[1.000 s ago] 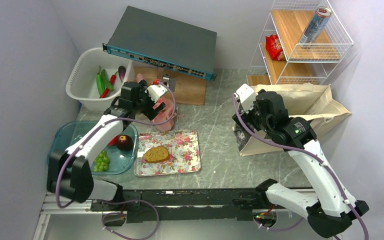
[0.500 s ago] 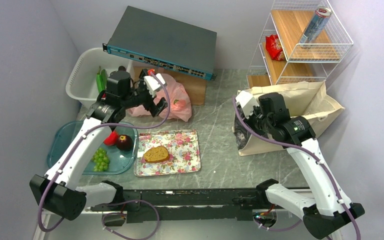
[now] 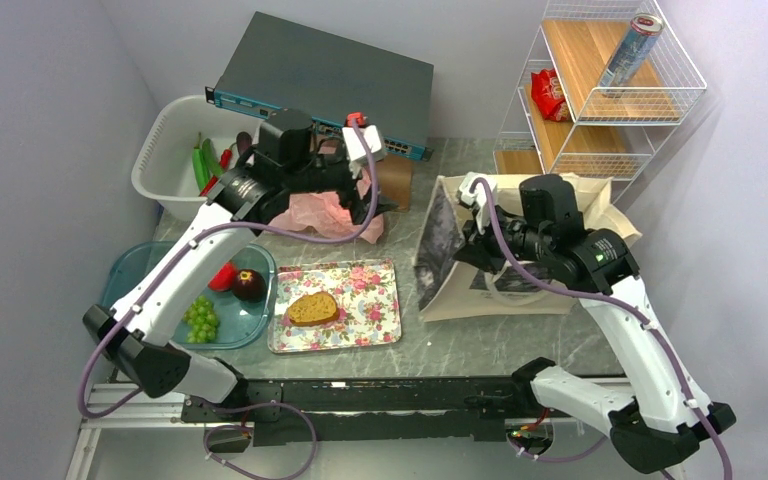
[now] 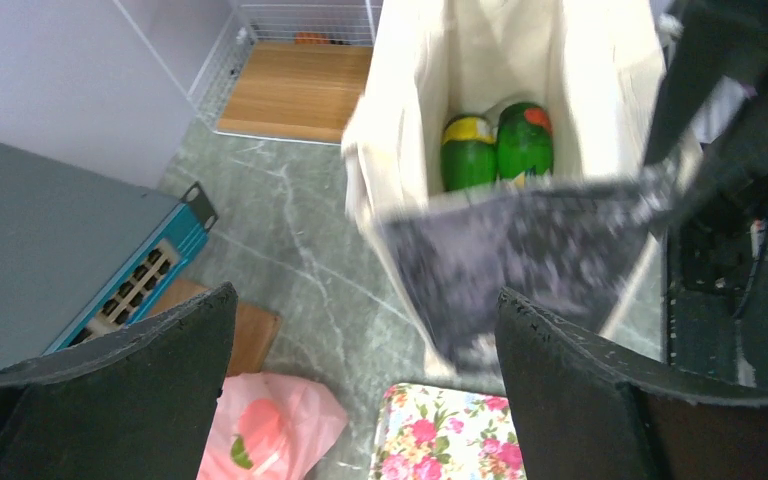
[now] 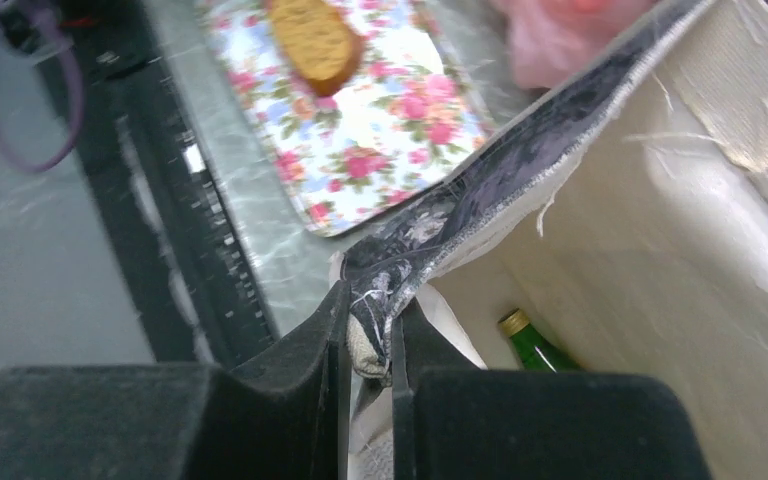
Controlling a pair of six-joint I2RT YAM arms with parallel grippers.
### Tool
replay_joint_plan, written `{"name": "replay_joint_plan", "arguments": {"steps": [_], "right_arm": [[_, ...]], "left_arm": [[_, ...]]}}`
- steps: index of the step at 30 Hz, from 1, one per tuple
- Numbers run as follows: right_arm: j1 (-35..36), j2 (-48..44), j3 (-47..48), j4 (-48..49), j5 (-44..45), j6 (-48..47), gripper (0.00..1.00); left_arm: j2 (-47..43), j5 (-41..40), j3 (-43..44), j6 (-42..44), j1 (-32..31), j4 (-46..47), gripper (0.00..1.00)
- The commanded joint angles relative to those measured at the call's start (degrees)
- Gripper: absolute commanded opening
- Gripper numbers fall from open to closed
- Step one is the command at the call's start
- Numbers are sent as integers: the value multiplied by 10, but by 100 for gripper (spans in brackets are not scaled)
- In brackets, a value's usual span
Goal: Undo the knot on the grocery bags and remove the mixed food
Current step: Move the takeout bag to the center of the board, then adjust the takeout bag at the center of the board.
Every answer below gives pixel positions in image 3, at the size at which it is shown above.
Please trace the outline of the green grape bunch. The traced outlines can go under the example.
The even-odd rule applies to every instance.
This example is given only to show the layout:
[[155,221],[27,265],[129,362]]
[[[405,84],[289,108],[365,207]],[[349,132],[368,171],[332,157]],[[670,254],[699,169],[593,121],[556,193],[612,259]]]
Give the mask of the green grape bunch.
[[182,318],[189,331],[187,343],[206,344],[216,340],[219,318],[213,302],[206,296],[199,296],[186,310]]

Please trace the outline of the green cucumber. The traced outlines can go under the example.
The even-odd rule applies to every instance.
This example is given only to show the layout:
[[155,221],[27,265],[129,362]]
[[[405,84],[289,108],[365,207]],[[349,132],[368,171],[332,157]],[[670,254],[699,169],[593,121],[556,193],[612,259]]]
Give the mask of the green cucumber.
[[212,177],[219,178],[223,175],[224,169],[219,162],[219,156],[216,153],[213,141],[206,138],[201,143],[201,153],[208,172]]

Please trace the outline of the beige canvas tote bag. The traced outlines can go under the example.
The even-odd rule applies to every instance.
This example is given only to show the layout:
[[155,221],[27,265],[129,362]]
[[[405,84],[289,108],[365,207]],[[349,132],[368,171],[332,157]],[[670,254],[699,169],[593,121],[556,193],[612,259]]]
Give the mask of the beige canvas tote bag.
[[[497,204],[511,214],[521,215],[523,208],[518,186],[538,175],[481,174],[496,182]],[[527,282],[510,264],[498,274],[483,271],[454,259],[465,245],[462,227],[471,220],[470,212],[457,204],[457,192],[470,175],[438,176],[431,190],[420,240],[413,260],[419,295],[420,318],[424,322],[452,320],[488,315],[565,315],[576,299],[557,295]],[[609,179],[561,174],[575,190],[579,211],[587,228],[608,228],[617,232],[629,246],[642,234],[612,204],[612,182]],[[495,280],[487,287],[485,280]]]

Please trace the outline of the pink plastic grocery bag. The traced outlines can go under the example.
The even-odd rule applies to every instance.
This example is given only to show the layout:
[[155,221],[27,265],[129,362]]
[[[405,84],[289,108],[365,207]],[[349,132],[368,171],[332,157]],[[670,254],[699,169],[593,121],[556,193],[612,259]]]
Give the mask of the pink plastic grocery bag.
[[360,228],[352,222],[350,212],[339,205],[334,192],[291,195],[288,209],[269,225],[294,232],[312,229],[330,239],[348,236]]

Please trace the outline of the red tomato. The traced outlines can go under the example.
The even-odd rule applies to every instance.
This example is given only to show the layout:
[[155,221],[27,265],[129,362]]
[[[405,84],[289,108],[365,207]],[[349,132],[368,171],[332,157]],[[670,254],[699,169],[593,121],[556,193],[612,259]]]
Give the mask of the red tomato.
[[214,292],[228,292],[231,291],[239,270],[233,262],[225,263],[219,271],[208,282],[208,288]]

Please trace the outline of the brown bread slice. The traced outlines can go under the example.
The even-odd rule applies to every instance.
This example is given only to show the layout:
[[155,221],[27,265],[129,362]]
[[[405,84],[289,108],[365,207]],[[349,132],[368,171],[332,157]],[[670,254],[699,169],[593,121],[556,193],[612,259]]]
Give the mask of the brown bread slice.
[[340,307],[334,296],[320,291],[298,298],[287,308],[285,317],[294,326],[318,326],[336,321]]

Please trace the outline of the green pepper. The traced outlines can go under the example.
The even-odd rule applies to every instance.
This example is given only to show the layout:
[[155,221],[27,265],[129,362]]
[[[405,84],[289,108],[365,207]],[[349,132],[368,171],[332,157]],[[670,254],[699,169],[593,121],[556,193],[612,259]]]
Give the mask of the green pepper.
[[199,191],[202,191],[207,186],[210,179],[209,171],[205,164],[204,155],[201,149],[201,144],[202,134],[198,133],[195,145],[191,153],[191,164]]

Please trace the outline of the red pepper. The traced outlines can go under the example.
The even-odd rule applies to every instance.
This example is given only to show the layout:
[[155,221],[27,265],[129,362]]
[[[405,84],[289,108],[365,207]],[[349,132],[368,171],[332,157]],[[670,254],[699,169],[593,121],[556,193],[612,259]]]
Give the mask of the red pepper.
[[[225,149],[219,157],[218,165],[221,167],[222,172],[229,169],[231,160],[233,159],[233,151],[230,148]],[[212,175],[208,183],[201,190],[200,195],[206,196],[210,189],[217,183],[220,175]]]

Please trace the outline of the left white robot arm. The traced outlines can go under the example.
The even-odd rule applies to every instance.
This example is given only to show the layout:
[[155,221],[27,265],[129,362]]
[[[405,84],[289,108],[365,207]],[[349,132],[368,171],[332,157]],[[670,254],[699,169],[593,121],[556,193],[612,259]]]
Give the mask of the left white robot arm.
[[177,345],[173,336],[197,296],[231,257],[264,232],[293,237],[272,220],[294,194],[334,192],[356,230],[390,210],[380,199],[376,163],[386,155],[379,129],[360,113],[346,120],[333,154],[312,145],[313,120],[299,110],[272,113],[257,141],[239,154],[207,194],[196,217],[153,270],[113,307],[91,306],[83,324],[96,342],[82,371],[78,406],[85,416],[86,390],[95,363],[105,357],[140,392],[157,398],[170,392],[199,397],[224,420],[247,406],[248,383],[226,362]]

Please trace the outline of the dark red apple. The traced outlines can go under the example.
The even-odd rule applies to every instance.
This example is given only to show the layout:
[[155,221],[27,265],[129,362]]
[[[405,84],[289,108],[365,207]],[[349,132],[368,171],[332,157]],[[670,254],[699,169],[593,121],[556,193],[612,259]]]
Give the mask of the dark red apple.
[[231,280],[230,291],[240,301],[259,302],[267,295],[264,277],[251,269],[240,269]]

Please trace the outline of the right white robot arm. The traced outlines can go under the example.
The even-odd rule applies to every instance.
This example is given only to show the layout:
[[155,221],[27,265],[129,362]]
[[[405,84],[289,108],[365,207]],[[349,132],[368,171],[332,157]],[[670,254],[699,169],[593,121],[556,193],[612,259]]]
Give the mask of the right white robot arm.
[[471,173],[457,199],[471,212],[456,259],[487,273],[509,266],[535,287],[579,301],[608,340],[629,381],[621,393],[537,358],[513,374],[511,401],[534,415],[561,411],[598,430],[638,472],[665,472],[710,440],[723,475],[733,467],[722,434],[736,421],[687,371],[648,299],[637,261],[614,230],[585,222],[574,186],[556,174],[518,187],[522,211],[497,200],[494,181]]

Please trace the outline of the purple eggplant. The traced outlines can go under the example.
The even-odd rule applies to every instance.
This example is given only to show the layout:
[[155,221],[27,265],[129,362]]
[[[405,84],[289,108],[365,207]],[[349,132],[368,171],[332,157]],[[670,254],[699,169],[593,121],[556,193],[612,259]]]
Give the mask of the purple eggplant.
[[249,157],[247,151],[253,146],[253,137],[247,131],[241,131],[236,136],[236,147],[238,156],[241,160],[246,160]]

